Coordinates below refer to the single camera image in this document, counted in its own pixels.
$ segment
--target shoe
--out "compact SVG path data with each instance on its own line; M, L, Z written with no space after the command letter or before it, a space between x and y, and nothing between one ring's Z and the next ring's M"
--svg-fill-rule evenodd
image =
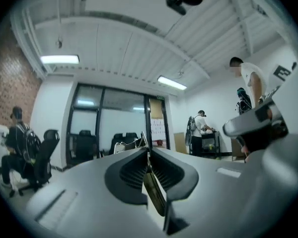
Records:
M12 189L11 183L4 183L3 180L1 181L1 186L4 188Z

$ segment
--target ceiling light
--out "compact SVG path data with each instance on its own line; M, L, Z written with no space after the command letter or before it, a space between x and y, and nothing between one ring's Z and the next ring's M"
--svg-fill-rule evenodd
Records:
M169 86L172 86L172 87L175 87L175 88L178 88L180 90L185 90L187 87L184 86L184 85L181 85L171 79L168 79L168 78L165 78L165 77L162 77L160 76L158 78L158 82L162 83L162 84L165 84L165 85L169 85Z
M42 56L42 63L79 63L78 56Z
M82 101L82 100L78 100L77 104L85 105L85 106L94 106L95 105L95 103L92 101Z
M138 107L134 107L134 110L144 111L144 110L145 110L145 108L138 108Z

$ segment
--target black window frame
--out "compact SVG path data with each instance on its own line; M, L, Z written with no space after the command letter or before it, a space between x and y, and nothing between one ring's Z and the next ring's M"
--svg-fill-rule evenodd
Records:
M94 87L94 88L98 88L98 89L102 90L100 103L97 108L95 108L95 107L78 107L75 105L75 100L77 98L78 91L79 91L80 87ZM170 149L170 138L169 138L168 122L167 122L167 115L166 115L166 109L165 109L165 100L162 100L161 98L158 98L157 96L154 96L154 95L144 94L144 93L135 92L135 91L123 90L123 89L119 89L119 88L101 86L101 85L78 83L76 86L73 98L72 98L71 108L70 108L70 113L69 113L69 118L68 118L68 123L67 123L67 129L66 129L66 135L67 135L66 136L66 162L69 167L78 164L78 162L76 160L72 159L71 154L70 154L70 148L69 148L70 137L73 135L76 135L76 134L71 133L73 113L75 110L97 112L96 125L95 125L96 157L98 159L103 157L102 153L99 150L99 130L100 130L101 113L102 113L102 109L103 109L103 102L104 102L104 96L105 96L106 90L113 90L113 91L118 91L118 92L137 94L137 95L142 95L144 97L144 107L145 107L145 117L146 117L146 133L147 133L147 140L148 140L150 148L152 148L152 137L151 137L151 120L150 120L149 99L160 100L162 103L161 107L162 107L162 114L163 114L165 134L166 134L166 145L167 145L167 149Z

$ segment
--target red brick wall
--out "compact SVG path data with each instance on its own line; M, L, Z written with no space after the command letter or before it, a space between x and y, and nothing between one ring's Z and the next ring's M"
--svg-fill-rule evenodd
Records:
M23 109L23 121L30 123L41 80L36 78L11 30L10 23L0 29L0 124L10 126L13 106Z

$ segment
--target black office chair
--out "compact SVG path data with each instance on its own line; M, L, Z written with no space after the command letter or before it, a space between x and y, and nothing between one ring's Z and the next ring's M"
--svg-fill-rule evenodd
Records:
M114 147L116 143L124 142L124 137L122 133L117 133L114 135L113 139L111 140L110 150L108 155L114 154Z
M24 190L33 189L36 192L42 185L49 182L52 177L50 158L59 141L60 137L57 130L49 129L44 133L44 141L36 155L34 165L27 163L21 173L21 177L29 180L30 184L18 190L20 196L23 196Z
M76 140L76 159L83 162L93 160L95 143L96 139L90 130L81 130Z
M124 143L126 144L131 144L132 142L134 142L135 140L138 139L138 136L136 133L134 132L127 132L126 133L126 137L124 138Z

